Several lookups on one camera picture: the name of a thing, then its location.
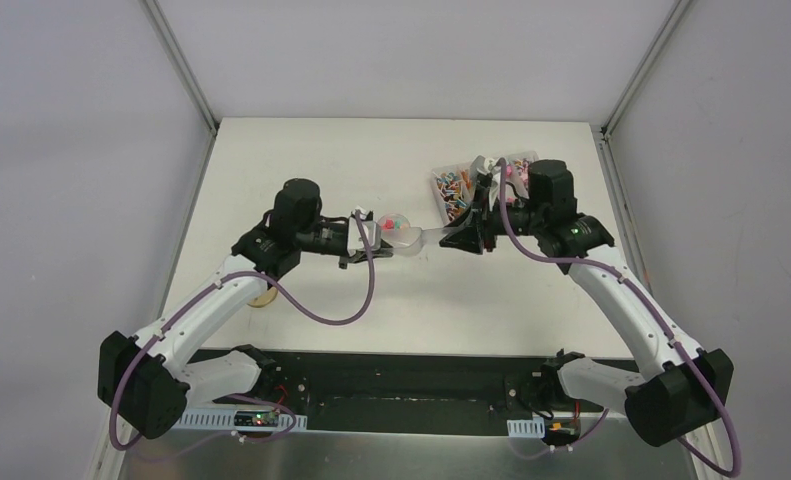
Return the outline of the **clear plastic scoop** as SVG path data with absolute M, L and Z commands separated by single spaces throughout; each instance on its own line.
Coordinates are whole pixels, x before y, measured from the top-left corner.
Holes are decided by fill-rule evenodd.
M 427 247 L 439 246 L 444 238 L 458 233 L 462 229 L 463 227 L 459 226 L 432 229 L 409 227 L 382 230 L 380 249 L 392 252 L 394 256 L 413 257 Z

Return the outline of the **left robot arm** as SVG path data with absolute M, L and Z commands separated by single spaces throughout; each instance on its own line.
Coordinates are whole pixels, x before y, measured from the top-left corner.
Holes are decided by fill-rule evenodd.
M 205 341 L 252 300 L 275 290 L 307 318 L 327 326 L 346 326 L 367 312 L 376 284 L 374 261 L 390 255 L 393 246 L 372 212 L 356 208 L 345 217 L 325 217 L 321 209 L 315 182 L 286 181 L 272 208 L 241 235 L 197 291 L 136 333 L 114 331 L 102 341 L 97 392 L 110 409 L 108 436 L 116 450 L 164 435 L 189 406 L 234 394 L 259 405 L 274 396 L 276 378 L 266 371 L 269 360 L 251 346 L 190 362 Z M 341 266 L 366 264 L 366 296 L 356 313 L 345 319 L 325 318 L 281 285 L 305 253 L 336 257 Z

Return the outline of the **clear plastic jar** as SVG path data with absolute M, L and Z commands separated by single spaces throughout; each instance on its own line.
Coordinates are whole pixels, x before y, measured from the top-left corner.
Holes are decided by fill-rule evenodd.
M 412 228 L 409 220 L 401 214 L 385 214 L 378 220 L 380 227 L 380 238 L 382 243 L 386 243 L 390 248 L 406 248 L 412 243 L 410 229 Z

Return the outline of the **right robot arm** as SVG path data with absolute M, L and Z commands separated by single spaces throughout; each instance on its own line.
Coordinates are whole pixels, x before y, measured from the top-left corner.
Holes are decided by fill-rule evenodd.
M 632 373 L 577 352 L 560 354 L 541 368 L 542 403 L 554 410 L 575 400 L 599 404 L 625 416 L 654 447 L 720 419 L 734 373 L 730 357 L 702 347 L 656 304 L 607 228 L 579 211 L 565 162 L 531 163 L 524 193 L 512 172 L 503 159 L 475 159 L 472 200 L 440 246 L 483 254 L 505 236 L 527 257 L 556 265 L 603 312 L 638 368 Z

